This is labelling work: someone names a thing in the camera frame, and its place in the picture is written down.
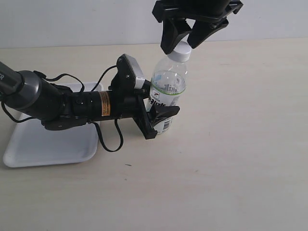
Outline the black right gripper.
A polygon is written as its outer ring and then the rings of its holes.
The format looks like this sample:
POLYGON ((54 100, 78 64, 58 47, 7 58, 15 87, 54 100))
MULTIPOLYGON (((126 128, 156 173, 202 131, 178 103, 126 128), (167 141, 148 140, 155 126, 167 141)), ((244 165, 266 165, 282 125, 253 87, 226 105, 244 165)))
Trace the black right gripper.
POLYGON ((239 0, 156 1, 152 14, 158 22, 163 22, 161 49, 170 54, 188 34, 188 44, 192 49, 197 48, 207 38, 226 28, 229 21, 225 17, 237 14, 243 5, 239 0), (192 29, 186 19, 196 20, 192 29))

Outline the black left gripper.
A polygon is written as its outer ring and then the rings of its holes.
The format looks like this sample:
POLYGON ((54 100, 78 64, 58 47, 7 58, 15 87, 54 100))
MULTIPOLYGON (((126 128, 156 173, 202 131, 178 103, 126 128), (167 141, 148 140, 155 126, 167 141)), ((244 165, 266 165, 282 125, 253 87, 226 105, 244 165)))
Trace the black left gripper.
POLYGON ((145 80, 140 90, 125 92, 121 90, 96 91, 93 102, 93 121, 132 118, 145 139, 153 139, 157 135, 154 126, 171 118, 180 111, 179 106, 152 105, 146 112, 144 99, 149 98, 151 82, 145 80))

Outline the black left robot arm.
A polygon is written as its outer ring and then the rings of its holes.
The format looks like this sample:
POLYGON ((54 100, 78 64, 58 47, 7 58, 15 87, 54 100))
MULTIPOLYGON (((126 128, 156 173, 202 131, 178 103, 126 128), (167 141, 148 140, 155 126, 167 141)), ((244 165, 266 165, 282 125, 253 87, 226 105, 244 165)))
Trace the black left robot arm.
POLYGON ((139 65, 132 57, 122 55, 115 69, 107 90, 87 91, 82 84, 75 92, 58 85, 57 77, 48 78, 39 71, 15 71, 1 64, 1 107, 24 113, 27 119, 38 119, 51 131, 132 118, 146 139, 155 138, 155 126, 175 116, 180 108, 154 105, 146 110, 144 100, 149 97, 151 83, 144 79, 139 65))

